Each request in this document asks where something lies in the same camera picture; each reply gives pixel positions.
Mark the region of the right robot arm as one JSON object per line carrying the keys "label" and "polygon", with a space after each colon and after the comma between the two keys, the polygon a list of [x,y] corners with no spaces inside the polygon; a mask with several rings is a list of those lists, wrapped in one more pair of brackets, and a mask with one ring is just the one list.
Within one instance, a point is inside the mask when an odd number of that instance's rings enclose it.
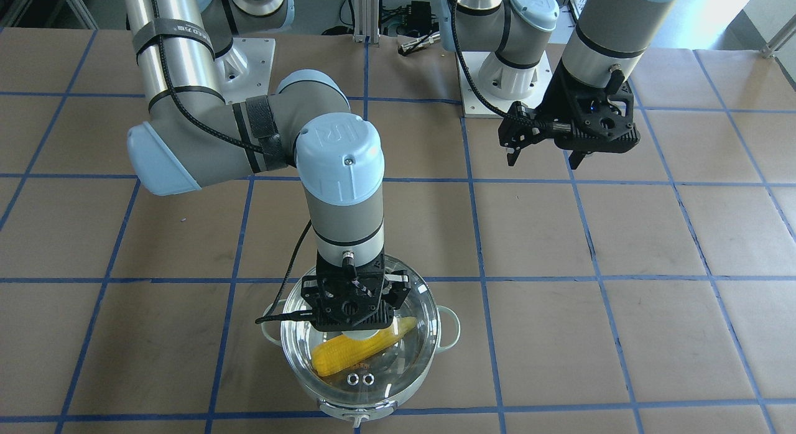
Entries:
{"label": "right robot arm", "polygon": [[324,332],[390,326],[410,286],[386,272],[378,131],[320,71],[287,75],[272,96],[241,91],[269,75],[255,75],[235,35],[288,26],[293,0],[125,3],[150,114],[127,136],[140,182],[164,196],[295,167],[317,260],[308,310],[287,319]]}

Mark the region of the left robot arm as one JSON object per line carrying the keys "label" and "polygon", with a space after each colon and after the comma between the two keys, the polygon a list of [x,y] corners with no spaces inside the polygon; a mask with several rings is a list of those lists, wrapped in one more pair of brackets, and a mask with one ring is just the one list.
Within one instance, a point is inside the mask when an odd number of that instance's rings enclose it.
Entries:
{"label": "left robot arm", "polygon": [[557,0],[441,0],[443,46],[460,60],[476,99],[500,116],[512,167],[551,139],[577,169],[593,153],[639,144],[628,78],[677,0],[586,0],[547,86],[537,86]]}

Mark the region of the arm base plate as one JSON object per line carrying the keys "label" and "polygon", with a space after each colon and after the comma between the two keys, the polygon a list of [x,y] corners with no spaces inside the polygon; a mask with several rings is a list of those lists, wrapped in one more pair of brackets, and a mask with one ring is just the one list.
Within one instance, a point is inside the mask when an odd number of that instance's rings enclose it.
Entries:
{"label": "arm base plate", "polygon": [[552,80],[553,68],[548,54],[543,52],[539,63],[531,70],[520,73],[514,68],[498,66],[488,52],[463,52],[470,77],[481,96],[503,112],[520,101],[527,108],[539,106]]}
{"label": "arm base plate", "polygon": [[224,90],[260,96],[269,90],[276,39],[233,37],[227,51],[215,60]]}

